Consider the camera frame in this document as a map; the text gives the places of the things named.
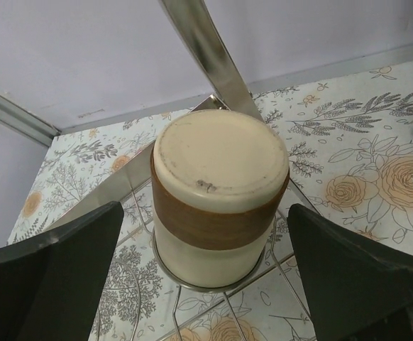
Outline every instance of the floral pattern surface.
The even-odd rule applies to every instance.
[[[413,62],[264,92],[254,100],[265,123],[286,141],[293,181],[322,215],[413,254]],[[188,111],[57,137],[9,243],[41,233]],[[171,313],[177,286],[153,257],[152,200],[148,184],[123,202],[125,218],[91,341],[129,341],[137,319],[135,340],[177,340]],[[276,217],[278,260],[292,252],[285,216],[295,202],[301,201],[288,189]],[[233,311],[248,340],[310,340],[312,324],[269,248],[270,239],[253,278],[228,293]],[[307,305],[296,260],[286,261],[282,269]],[[183,290],[177,319],[184,341],[240,340],[220,294]]]

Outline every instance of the white wall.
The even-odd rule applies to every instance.
[[[0,247],[6,244],[47,147],[0,124]]]
[[[246,82],[413,43],[413,0],[206,0]],[[0,0],[0,94],[59,128],[211,88],[156,0]]]

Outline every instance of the table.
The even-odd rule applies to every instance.
[[[286,87],[254,96],[265,123],[285,140],[290,171],[320,213],[345,228],[413,254],[413,62]],[[189,110],[58,136],[9,237],[43,231]],[[152,195],[147,184],[123,203],[125,218],[90,340],[176,341],[177,286],[152,252]],[[284,215],[300,202],[288,190],[277,217],[275,254],[306,305]],[[315,340],[308,316],[266,252],[254,277],[230,302],[249,341]],[[184,341],[240,340],[222,295],[183,290],[177,310]]]

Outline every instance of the black object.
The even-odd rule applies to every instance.
[[[123,222],[110,202],[0,249],[0,341],[87,340]]]
[[[287,221],[318,341],[413,340],[413,256],[302,205]]]

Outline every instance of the brown stripe on cup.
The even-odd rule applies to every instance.
[[[214,213],[189,206],[171,195],[155,172],[153,151],[150,157],[153,204],[160,221],[178,239],[193,247],[231,250],[254,242],[270,226],[289,183],[260,207],[241,213]]]

